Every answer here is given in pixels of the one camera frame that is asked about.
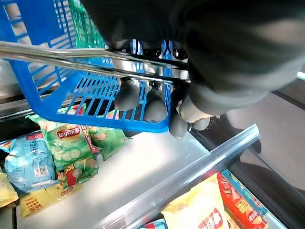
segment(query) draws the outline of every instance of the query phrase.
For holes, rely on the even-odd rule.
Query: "light blue snack bag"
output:
[[[17,192],[33,192],[59,183],[41,131],[2,142],[0,149],[9,153],[4,170]]]

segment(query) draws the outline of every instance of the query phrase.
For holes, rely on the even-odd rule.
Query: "yellow snack bag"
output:
[[[230,214],[228,213],[227,210],[225,210],[225,216],[227,217],[227,220],[228,220],[229,229],[241,229],[242,228],[237,225],[237,222],[234,219],[232,219],[232,217],[230,216]]]
[[[0,208],[18,199],[18,195],[10,184],[8,177],[0,168]]]
[[[168,229],[228,229],[217,174],[173,200],[162,214]]]
[[[80,189],[82,189],[81,184],[76,184],[66,189],[63,189],[61,184],[56,184],[48,188],[27,193],[20,197],[21,216],[26,217],[37,213]]]

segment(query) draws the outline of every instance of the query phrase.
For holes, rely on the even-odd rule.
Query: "green chip bag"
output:
[[[73,106],[68,113],[75,112],[77,108],[78,106]],[[67,108],[61,108],[59,112],[66,110]],[[48,121],[37,114],[27,117],[41,127],[46,145],[53,155],[57,172],[98,151],[92,146],[88,129],[84,125]]]
[[[63,188],[67,188],[77,183],[87,182],[97,174],[98,170],[99,163],[96,160],[96,155],[91,154],[89,157],[68,166],[64,171],[57,173],[57,179],[63,183]]]
[[[113,118],[113,115],[114,111],[111,111],[106,117]],[[130,141],[130,138],[126,137],[121,129],[88,126],[88,130],[92,144],[101,149],[104,160],[111,157]]]

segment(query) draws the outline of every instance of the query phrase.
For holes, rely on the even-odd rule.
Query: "barcode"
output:
[[[38,167],[35,170],[35,177],[41,177],[41,176],[45,176],[48,175],[48,167]]]

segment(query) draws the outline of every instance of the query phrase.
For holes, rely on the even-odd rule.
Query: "lay's logo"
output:
[[[80,130],[79,126],[77,125],[76,127],[71,128],[71,129],[57,131],[57,136],[59,137],[60,140],[62,140],[63,138],[66,138],[66,137],[72,137],[72,136],[79,135],[80,132],[81,132],[81,130]]]
[[[61,196],[64,197],[65,195],[67,195],[69,192],[73,191],[73,187],[69,187],[68,189],[66,189],[65,191],[63,191],[61,193]]]

